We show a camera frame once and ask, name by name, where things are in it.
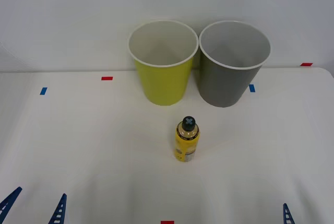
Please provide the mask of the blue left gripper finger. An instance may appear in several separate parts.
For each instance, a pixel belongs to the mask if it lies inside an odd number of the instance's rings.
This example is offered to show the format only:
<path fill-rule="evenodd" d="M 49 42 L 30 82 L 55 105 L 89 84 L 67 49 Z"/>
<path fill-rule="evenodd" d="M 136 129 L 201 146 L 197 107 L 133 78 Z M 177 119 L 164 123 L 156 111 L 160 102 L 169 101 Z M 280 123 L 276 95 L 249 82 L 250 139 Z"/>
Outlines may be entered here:
<path fill-rule="evenodd" d="M 57 204 L 57 207 L 55 208 L 55 211 L 49 221 L 49 224 L 64 224 L 65 223 L 66 203 L 67 203 L 67 195 L 63 194 Z"/>
<path fill-rule="evenodd" d="M 12 208 L 15 200 L 21 193 L 22 188 L 17 187 L 12 193 L 10 193 L 1 203 L 0 203 L 0 224 L 2 224 L 8 215 L 10 209 Z"/>

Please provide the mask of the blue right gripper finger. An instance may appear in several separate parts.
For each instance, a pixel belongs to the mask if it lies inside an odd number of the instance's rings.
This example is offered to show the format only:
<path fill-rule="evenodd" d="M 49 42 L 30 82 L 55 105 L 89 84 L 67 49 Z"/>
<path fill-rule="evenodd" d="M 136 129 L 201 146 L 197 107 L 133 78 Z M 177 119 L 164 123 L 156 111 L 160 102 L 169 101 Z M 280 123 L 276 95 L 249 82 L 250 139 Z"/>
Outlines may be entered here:
<path fill-rule="evenodd" d="M 283 223 L 284 224 L 295 224 L 287 203 L 283 204 Z"/>

